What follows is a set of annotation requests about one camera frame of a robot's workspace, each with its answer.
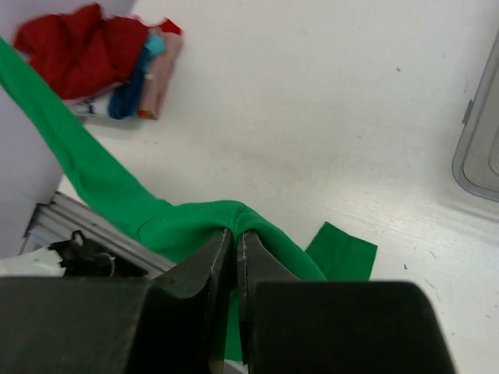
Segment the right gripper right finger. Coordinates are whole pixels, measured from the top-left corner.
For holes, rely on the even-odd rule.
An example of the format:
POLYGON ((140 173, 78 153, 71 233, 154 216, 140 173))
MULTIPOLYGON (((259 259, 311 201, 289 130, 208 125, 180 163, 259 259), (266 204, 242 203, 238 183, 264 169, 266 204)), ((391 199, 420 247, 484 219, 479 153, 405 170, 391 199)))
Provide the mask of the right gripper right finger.
POLYGON ((237 245, 242 357, 251 373, 331 372, 331 298, 300 281, 254 231, 237 245))

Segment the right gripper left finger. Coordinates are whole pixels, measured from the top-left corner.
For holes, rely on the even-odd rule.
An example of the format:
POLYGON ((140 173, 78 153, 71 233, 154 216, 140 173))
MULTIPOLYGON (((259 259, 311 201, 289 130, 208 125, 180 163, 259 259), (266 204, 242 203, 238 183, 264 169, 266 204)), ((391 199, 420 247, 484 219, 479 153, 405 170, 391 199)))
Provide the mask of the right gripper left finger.
POLYGON ((138 329, 140 373, 221 373, 234 287, 232 234, 217 229, 154 279, 138 329))

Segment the green t shirt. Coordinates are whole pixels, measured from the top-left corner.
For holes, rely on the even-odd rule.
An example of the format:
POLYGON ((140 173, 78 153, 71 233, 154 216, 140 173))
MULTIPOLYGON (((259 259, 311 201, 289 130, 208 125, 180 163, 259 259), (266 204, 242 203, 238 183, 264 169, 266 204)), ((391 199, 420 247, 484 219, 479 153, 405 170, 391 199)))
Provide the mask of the green t shirt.
POLYGON ((70 113, 36 72, 1 45, 1 84, 32 121, 82 200, 125 235, 176 265, 217 229, 232 234, 234 287, 230 293, 225 359, 243 361, 239 329, 237 245, 248 231, 295 277, 330 285, 331 371, 363 371, 373 364, 379 333, 367 308, 377 248, 324 224, 307 249, 244 203, 232 200, 174 206, 151 195, 70 113))

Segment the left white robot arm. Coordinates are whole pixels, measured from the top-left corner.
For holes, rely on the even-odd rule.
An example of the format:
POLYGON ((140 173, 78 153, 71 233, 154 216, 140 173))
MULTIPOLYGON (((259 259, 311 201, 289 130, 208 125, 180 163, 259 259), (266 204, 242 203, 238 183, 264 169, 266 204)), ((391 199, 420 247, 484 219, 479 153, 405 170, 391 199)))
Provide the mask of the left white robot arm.
POLYGON ((71 238, 1 261, 3 277, 113 277, 116 258, 74 231, 71 238))

